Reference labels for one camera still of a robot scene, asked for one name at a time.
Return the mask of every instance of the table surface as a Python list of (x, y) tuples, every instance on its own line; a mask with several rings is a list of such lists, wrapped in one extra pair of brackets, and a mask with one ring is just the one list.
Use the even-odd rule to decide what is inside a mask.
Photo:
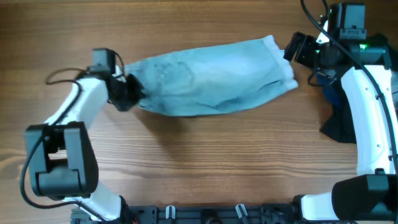
[[(18, 188), (25, 128), (48, 118), (70, 91), (69, 84), (45, 86), (49, 72), (85, 68), (94, 47), (114, 49), (131, 63), (270, 34), (284, 48), (296, 31), (318, 34), (299, 0), (3, 2), (0, 223), (69, 222), (72, 206), (38, 210), (23, 202)], [(321, 1), (307, 2), (314, 15), (323, 12)], [(397, 46), (398, 1), (366, 3), (369, 34), (381, 32)], [(356, 146), (318, 131), (331, 106), (307, 85), (310, 70), (295, 63), (293, 68), (296, 90), (240, 113), (168, 118), (106, 105), (90, 129), (100, 179), (130, 205), (195, 206), (289, 202), (354, 177)]]

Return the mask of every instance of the denim fabric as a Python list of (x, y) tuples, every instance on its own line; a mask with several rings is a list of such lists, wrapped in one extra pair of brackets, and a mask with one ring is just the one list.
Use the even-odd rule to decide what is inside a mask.
[(271, 35), (151, 57), (126, 71), (144, 87), (139, 106), (167, 116), (248, 110), (298, 86)]

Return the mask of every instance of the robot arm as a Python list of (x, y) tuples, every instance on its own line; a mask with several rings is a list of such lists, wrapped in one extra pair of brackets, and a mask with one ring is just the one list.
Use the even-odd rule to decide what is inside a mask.
[[(386, 43), (366, 40), (364, 8), (362, 4), (333, 5), (324, 29), (365, 65), (382, 96), (364, 70), (342, 55), (323, 33), (317, 40), (296, 33), (285, 51), (288, 60), (297, 51), (298, 63), (334, 72), (325, 88), (341, 89), (342, 97), (347, 99), (358, 146), (359, 177), (336, 183), (332, 192), (296, 198), (304, 220), (396, 219), (397, 176), (391, 139), (396, 145), (398, 125), (391, 96), (391, 61)], [(387, 114), (391, 117), (393, 138)]]
[[(38, 196), (52, 200), (79, 202), (77, 205), (94, 221), (131, 223), (128, 206), (122, 197), (113, 194), (98, 180), (98, 165), (87, 134), (94, 117), (107, 102), (119, 111), (127, 111), (141, 97), (141, 86), (132, 76), (116, 66), (115, 53), (94, 49), (93, 65), (76, 78), (70, 94), (59, 110), (44, 124), (28, 127), (25, 133), (27, 150), (45, 135), (29, 164), (31, 184)], [(67, 114), (56, 120), (79, 97)], [(51, 159), (49, 154), (66, 150), (66, 159)]]

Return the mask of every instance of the wire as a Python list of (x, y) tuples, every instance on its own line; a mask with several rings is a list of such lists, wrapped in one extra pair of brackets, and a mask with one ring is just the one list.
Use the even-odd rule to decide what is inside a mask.
[(126, 77), (126, 71), (124, 70), (124, 63), (123, 63), (123, 59), (122, 57), (120, 57), (120, 55), (114, 51), (114, 54), (116, 54), (116, 56), (118, 56), (118, 59), (120, 61), (120, 64), (122, 66), (122, 74), (116, 76), (115, 78), (119, 78), (119, 77)]
[[(318, 25), (318, 23), (315, 21), (315, 19), (311, 16), (310, 12), (308, 11), (307, 7), (305, 7), (304, 4), (304, 0), (300, 0), (301, 3), (301, 7), (305, 13), (305, 15), (310, 19), (310, 21), (312, 22), (312, 24), (322, 33), (324, 34), (327, 38), (329, 38), (329, 40), (336, 45), (336, 47), (342, 51), (345, 55), (347, 55), (358, 67), (360, 67), (363, 72), (365, 73), (365, 75), (369, 78), (369, 80), (371, 81), (374, 89), (376, 90), (377, 96), (376, 98), (380, 100), (381, 105), (383, 107), (384, 110), (384, 114), (386, 116), (386, 121), (387, 121), (387, 126), (388, 126), (388, 130), (389, 130), (389, 135), (390, 135), (390, 141), (391, 141), (391, 151), (392, 151), (392, 162), (394, 164), (394, 169), (396, 172), (396, 175), (398, 177), (398, 162), (397, 162), (397, 147), (396, 147), (396, 140), (395, 140), (395, 134), (394, 134), (394, 128), (392, 127), (392, 120), (391, 120), (391, 115), (388, 111), (388, 107), (387, 107), (387, 102), (386, 99), (383, 95), (383, 92), (381, 91), (379, 85), (377, 84), (377, 82), (375, 81), (375, 79), (373, 78), (373, 76), (371, 75), (371, 73), (369, 72), (369, 70), (354, 56), (352, 55), (349, 51), (347, 51), (337, 40), (335, 40), (332, 36), (330, 36), (328, 34), (328, 32), (326, 32), (325, 30), (323, 30), (322, 27), (320, 27)], [(395, 223), (398, 223), (398, 211), (396, 212), (396, 220)]]
[(335, 81), (337, 81), (337, 78), (336, 78), (336, 77), (333, 77), (332, 79), (329, 78), (330, 81), (328, 81), (328, 83), (326, 83), (326, 84), (316, 84), (316, 83), (312, 83), (312, 82), (311, 82), (312, 78), (313, 78), (315, 75), (318, 75), (318, 74), (321, 74), (321, 75), (327, 77), (326, 74), (322, 73), (319, 69), (316, 69), (316, 70), (313, 71), (313, 72), (311, 73), (311, 75), (308, 77), (308, 84), (309, 84), (310, 86), (313, 86), (313, 87), (326, 87), (326, 88), (327, 88), (327, 87), (329, 87), (331, 84), (333, 84)]
[[(55, 125), (57, 125), (57, 123), (59, 123), (60, 121), (62, 121), (62, 119), (65, 117), (65, 115), (71, 110), (71, 108), (76, 104), (76, 102), (78, 101), (81, 93), (83, 92), (83, 87), (80, 85), (80, 83), (78, 83), (76, 80), (57, 80), (57, 81), (50, 81), (52, 77), (54, 77), (56, 74), (62, 73), (62, 72), (66, 72), (66, 71), (79, 71), (79, 72), (86, 72), (86, 70), (83, 69), (79, 69), (79, 68), (63, 68), (60, 70), (56, 70), (54, 72), (52, 72), (50, 75), (48, 75), (48, 77), (45, 79), (45, 84), (46, 85), (54, 85), (54, 84), (58, 84), (58, 83), (74, 83), (77, 85), (78, 87), (78, 92), (76, 94), (76, 96), (74, 97), (74, 99), (72, 100), (72, 102), (68, 105), (68, 107), (61, 113), (61, 115), (50, 125), (50, 127), (53, 127)], [(53, 205), (39, 205), (35, 202), (33, 202), (26, 194), (25, 191), (25, 176), (26, 176), (26, 171), (27, 168), (29, 166), (30, 161), (32, 160), (32, 157), (35, 153), (35, 151), (37, 150), (37, 148), (39, 147), (39, 144), (42, 143), (45, 139), (45, 130), (43, 131), (41, 137), (39, 137), (39, 139), (36, 141), (36, 143), (33, 145), (33, 148), (29, 151), (26, 161), (24, 163), (24, 166), (22, 167), (21, 170), (21, 177), (19, 179), (19, 188), (21, 191), (21, 195), (22, 198), (25, 200), (26, 203), (28, 203), (29, 205), (35, 207), (35, 208), (41, 208), (41, 209), (50, 209), (50, 208), (58, 208), (58, 207), (62, 207), (65, 205), (77, 205), (78, 207), (81, 207), (83, 209), (85, 209), (87, 212), (91, 213), (92, 215), (96, 216), (98, 219), (100, 219), (103, 222), (106, 222), (106, 220), (101, 217), (101, 215), (93, 212), (90, 208), (88, 208), (86, 205), (84, 205), (81, 202), (63, 202), (63, 203), (56, 203)]]
[(325, 10), (326, 10), (325, 16), (326, 16), (326, 18), (328, 18), (329, 17), (329, 6), (328, 6), (328, 3), (326, 2), (326, 0), (322, 0), (322, 3), (323, 3), (323, 5), (325, 7)]

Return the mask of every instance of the green light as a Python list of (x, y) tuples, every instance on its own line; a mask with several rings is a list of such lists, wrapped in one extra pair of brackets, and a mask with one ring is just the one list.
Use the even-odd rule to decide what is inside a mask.
[(360, 44), (360, 45), (359, 45), (359, 48), (362, 49), (362, 50), (365, 50), (366, 47), (368, 47), (367, 44)]

